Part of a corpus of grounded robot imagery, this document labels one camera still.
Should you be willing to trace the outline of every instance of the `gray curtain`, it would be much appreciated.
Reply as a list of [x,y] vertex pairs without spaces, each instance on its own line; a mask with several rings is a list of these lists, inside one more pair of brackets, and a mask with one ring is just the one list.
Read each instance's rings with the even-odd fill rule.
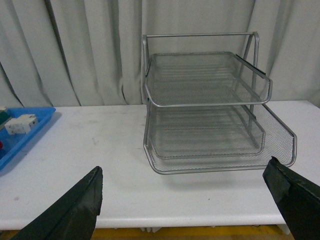
[[[2,0],[0,105],[141,104],[142,34],[246,31],[260,35],[272,100],[320,106],[318,0]],[[150,51],[241,54],[244,41],[164,39]]]

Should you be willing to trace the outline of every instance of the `white block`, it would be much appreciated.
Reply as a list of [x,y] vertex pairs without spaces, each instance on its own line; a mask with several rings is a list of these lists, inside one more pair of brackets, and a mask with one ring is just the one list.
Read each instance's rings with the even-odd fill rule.
[[27,134],[29,133],[37,124],[38,119],[34,114],[24,114],[18,118],[10,119],[4,126],[10,135],[14,134]]
[[22,123],[17,118],[10,119],[4,127],[10,135],[26,133]]
[[18,120],[21,122],[24,132],[29,133],[39,122],[34,114],[21,115]]

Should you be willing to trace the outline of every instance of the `white table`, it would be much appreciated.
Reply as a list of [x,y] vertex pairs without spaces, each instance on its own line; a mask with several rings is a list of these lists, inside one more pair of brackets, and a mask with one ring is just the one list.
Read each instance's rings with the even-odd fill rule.
[[[320,185],[320,109],[270,102],[296,133],[292,170]],[[263,170],[159,175],[143,150],[146,106],[57,107],[0,171],[0,230],[21,229],[91,169],[103,169],[97,228],[284,224]]]

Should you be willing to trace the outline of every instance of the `silver mesh desk tray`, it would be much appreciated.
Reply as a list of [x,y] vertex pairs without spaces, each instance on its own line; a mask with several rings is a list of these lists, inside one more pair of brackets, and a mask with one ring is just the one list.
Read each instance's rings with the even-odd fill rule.
[[144,150],[159,174],[263,169],[296,158],[295,134],[265,105],[156,107],[148,104]]
[[272,81],[231,52],[154,54],[145,80],[158,107],[263,104]]

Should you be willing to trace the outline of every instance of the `blue tray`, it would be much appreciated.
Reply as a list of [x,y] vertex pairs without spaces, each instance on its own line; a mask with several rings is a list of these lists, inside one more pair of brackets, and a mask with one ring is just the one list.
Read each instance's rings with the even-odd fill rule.
[[38,124],[27,134],[9,135],[3,128],[0,131],[0,141],[3,148],[0,149],[0,170],[29,142],[40,129],[51,119],[52,114],[56,111],[54,107],[29,107],[29,108],[8,108],[7,113],[12,118],[18,118],[23,114],[35,114]]

